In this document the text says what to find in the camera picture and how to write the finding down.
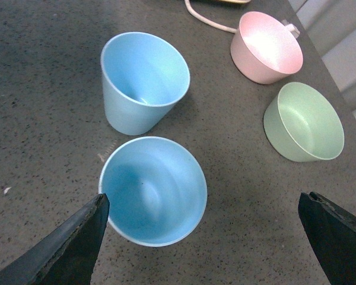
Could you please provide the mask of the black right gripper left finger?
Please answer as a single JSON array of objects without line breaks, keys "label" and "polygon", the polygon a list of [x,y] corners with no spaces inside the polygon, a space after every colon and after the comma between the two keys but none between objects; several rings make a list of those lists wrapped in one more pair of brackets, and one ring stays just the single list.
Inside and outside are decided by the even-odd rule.
[{"label": "black right gripper left finger", "polygon": [[0,284],[90,284],[107,226],[109,200],[98,194],[0,271]]}]

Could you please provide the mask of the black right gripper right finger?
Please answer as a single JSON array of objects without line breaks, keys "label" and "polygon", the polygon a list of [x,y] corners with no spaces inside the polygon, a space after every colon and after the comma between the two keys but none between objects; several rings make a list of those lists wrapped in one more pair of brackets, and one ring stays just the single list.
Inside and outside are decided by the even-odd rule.
[{"label": "black right gripper right finger", "polygon": [[301,193],[298,214],[330,284],[356,284],[356,216],[316,192]]}]

